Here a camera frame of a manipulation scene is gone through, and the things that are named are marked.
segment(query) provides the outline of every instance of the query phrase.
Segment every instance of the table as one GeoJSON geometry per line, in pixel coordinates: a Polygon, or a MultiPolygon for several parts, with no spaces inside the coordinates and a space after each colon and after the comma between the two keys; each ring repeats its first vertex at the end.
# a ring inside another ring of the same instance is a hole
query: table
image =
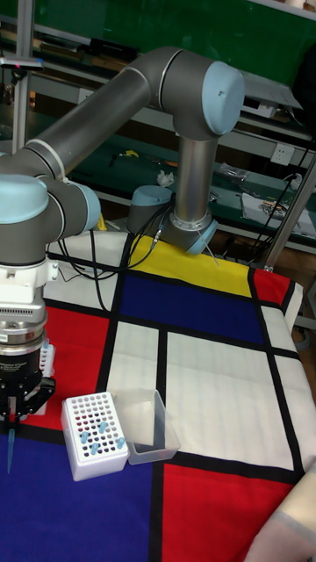
{"type": "MultiPolygon", "coordinates": [[[[96,244],[99,263],[118,264],[126,235],[96,233],[96,244]]],[[[89,236],[68,250],[88,264],[89,236]]],[[[301,289],[160,241],[101,291],[109,313],[93,282],[46,288],[57,391],[46,416],[24,423],[10,477],[0,435],[0,561],[241,562],[316,457],[316,409],[290,332],[301,289]],[[135,387],[158,388],[180,451],[74,482],[61,401],[135,387]]]]}

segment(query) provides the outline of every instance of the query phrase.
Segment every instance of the green background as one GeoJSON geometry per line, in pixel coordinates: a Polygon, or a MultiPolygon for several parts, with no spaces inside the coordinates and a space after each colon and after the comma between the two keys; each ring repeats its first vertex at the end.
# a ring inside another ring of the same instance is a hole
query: green background
{"type": "MultiPolygon", "coordinates": [[[[18,0],[0,0],[16,17],[18,0]]],[[[316,21],[248,0],[37,0],[35,21],[139,47],[187,48],[292,85],[316,21]]]]}

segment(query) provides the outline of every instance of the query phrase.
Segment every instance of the clear plastic box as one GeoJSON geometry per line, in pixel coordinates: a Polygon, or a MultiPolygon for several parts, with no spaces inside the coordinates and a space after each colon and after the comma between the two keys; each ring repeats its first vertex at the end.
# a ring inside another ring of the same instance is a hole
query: clear plastic box
{"type": "Polygon", "coordinates": [[[112,393],[131,465],[174,457],[180,443],[157,390],[112,393]]]}

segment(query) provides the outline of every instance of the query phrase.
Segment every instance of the red square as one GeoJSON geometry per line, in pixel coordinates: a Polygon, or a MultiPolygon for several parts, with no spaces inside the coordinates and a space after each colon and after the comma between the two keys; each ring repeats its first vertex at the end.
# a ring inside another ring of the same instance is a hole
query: red square
{"type": "Polygon", "coordinates": [[[56,348],[56,392],[45,415],[29,415],[27,425],[61,429],[61,403],[69,396],[95,392],[109,321],[48,307],[47,337],[56,348]]]}
{"type": "Polygon", "coordinates": [[[268,271],[255,270],[255,289],[260,300],[268,300],[282,305],[284,297],[290,285],[290,279],[269,273],[268,271]]]}
{"type": "Polygon", "coordinates": [[[242,562],[292,486],[165,465],[162,562],[242,562]]]}

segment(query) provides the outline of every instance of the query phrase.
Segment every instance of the test tube rack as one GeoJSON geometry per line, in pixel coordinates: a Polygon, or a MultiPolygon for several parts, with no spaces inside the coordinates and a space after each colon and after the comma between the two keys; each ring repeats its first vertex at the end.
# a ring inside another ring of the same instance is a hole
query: test tube rack
{"type": "Polygon", "coordinates": [[[61,423],[75,481],[123,470],[129,451],[111,393],[67,398],[61,423]]]}

